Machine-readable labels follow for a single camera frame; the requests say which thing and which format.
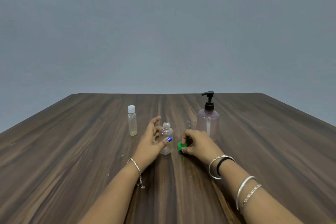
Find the transparent bottle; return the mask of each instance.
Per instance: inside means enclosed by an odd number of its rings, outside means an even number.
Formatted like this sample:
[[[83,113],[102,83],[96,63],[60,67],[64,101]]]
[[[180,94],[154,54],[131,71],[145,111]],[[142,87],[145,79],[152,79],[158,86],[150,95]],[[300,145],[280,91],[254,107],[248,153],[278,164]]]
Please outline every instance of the transparent bottle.
[[[205,131],[212,140],[216,141],[219,114],[214,110],[215,106],[211,101],[213,94],[213,91],[208,91],[201,94],[202,96],[207,95],[209,99],[205,103],[204,109],[198,112],[196,129],[199,131]]]
[[[170,127],[169,122],[164,122],[162,128],[160,129],[159,141],[165,139],[166,137],[173,137],[174,131]],[[170,142],[166,147],[164,147],[160,153],[163,155],[170,154],[173,150],[173,143]]]
[[[137,130],[137,116],[135,114],[135,106],[129,105],[128,107],[128,128],[129,134],[135,136],[138,132]]]

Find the pump nozzle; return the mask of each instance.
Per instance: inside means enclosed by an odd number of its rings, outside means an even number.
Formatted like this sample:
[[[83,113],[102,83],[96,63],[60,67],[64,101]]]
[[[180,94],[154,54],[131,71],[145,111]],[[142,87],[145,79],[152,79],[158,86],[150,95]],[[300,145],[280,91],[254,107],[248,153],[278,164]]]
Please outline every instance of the pump nozzle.
[[[213,104],[213,102],[211,102],[211,99],[213,98],[213,94],[215,94],[213,91],[207,91],[202,93],[202,96],[207,95],[208,97],[208,101],[205,103],[205,107],[204,110],[206,111],[213,111],[215,109],[215,105]]]

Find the person's left hand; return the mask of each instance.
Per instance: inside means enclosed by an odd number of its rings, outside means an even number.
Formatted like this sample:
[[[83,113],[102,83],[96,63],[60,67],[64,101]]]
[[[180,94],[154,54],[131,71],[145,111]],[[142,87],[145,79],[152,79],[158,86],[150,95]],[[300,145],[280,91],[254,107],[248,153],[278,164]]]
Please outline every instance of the person's left hand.
[[[155,139],[159,136],[159,131],[162,126],[154,127],[154,125],[156,122],[161,120],[161,118],[162,116],[157,116],[149,122],[147,129],[141,137],[138,147],[132,157],[141,172],[143,172],[156,159],[160,151],[173,139],[172,137],[167,137],[161,142],[155,141]]]

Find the white cap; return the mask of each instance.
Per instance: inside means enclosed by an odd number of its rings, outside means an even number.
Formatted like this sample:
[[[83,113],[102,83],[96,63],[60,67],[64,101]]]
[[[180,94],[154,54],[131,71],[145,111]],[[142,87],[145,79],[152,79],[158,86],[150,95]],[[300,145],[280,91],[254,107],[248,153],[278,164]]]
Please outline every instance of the white cap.
[[[129,105],[127,108],[128,108],[128,113],[135,113],[135,106],[134,105]]]

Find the small bottle with white cap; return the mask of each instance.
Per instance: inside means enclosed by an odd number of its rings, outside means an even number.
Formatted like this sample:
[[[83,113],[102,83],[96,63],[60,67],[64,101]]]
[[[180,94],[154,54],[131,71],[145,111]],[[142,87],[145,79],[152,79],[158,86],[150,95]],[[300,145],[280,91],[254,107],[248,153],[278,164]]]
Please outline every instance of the small bottle with white cap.
[[[135,106],[129,105],[128,107],[128,128],[129,134],[135,136],[138,132],[137,130],[137,116],[135,114]]]

